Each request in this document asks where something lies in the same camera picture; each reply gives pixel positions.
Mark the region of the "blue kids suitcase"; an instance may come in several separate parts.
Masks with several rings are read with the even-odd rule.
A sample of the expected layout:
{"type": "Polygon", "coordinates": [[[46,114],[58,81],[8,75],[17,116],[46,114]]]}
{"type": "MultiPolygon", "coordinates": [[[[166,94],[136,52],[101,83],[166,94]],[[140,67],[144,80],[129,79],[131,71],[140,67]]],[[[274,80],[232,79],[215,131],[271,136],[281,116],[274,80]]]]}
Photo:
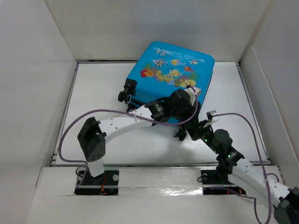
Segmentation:
{"type": "MultiPolygon", "coordinates": [[[[130,112],[156,99],[169,97],[177,89],[196,86],[201,89],[201,110],[209,88],[215,60],[212,56],[179,46],[152,42],[128,74],[118,101],[130,112]]],[[[174,136],[183,141],[189,133],[179,125],[174,136]]]]}

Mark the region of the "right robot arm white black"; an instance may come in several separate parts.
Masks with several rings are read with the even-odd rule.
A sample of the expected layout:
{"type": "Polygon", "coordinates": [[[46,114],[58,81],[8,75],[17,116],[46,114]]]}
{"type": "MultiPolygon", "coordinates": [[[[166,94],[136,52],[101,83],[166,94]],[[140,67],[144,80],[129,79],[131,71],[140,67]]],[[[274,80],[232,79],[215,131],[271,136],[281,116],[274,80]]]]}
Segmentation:
{"type": "Polygon", "coordinates": [[[299,189],[291,189],[255,168],[233,146],[228,131],[213,131],[207,120],[186,125],[192,140],[202,140],[217,154],[216,178],[220,183],[230,182],[244,189],[266,207],[271,208],[279,224],[299,222],[299,189]]]}

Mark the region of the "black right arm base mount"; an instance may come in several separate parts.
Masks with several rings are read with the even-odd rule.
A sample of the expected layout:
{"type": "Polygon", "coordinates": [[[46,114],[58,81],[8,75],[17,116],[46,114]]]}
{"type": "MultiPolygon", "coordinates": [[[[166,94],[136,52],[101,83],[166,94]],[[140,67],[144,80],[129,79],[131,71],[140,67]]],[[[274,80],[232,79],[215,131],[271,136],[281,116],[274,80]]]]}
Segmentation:
{"type": "Polygon", "coordinates": [[[217,168],[203,168],[197,182],[202,184],[203,195],[241,195],[246,196],[246,191],[232,184],[227,177],[221,176],[217,168]]]}

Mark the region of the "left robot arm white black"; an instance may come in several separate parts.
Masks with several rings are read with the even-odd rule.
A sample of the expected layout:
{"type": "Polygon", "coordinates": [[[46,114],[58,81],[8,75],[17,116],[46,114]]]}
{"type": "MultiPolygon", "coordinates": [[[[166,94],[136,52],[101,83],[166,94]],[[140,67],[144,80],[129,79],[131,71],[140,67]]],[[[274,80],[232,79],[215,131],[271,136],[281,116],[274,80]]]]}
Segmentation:
{"type": "Polygon", "coordinates": [[[104,181],[102,158],[109,141],[138,128],[171,126],[170,119],[176,119],[177,125],[188,123],[198,117],[200,94],[200,88],[188,86],[162,100],[148,102],[131,112],[121,112],[119,117],[102,121],[97,121],[95,117],[88,118],[77,135],[87,162],[88,180],[94,185],[104,181]]]}

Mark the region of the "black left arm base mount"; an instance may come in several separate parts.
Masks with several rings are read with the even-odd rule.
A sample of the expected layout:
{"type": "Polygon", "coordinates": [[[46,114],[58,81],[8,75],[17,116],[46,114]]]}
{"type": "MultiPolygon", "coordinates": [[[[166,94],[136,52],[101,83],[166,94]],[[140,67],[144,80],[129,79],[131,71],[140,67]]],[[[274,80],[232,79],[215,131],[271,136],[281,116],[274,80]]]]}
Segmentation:
{"type": "Polygon", "coordinates": [[[84,167],[75,171],[77,175],[74,193],[81,196],[116,196],[119,194],[119,170],[105,170],[92,177],[84,167]]]}

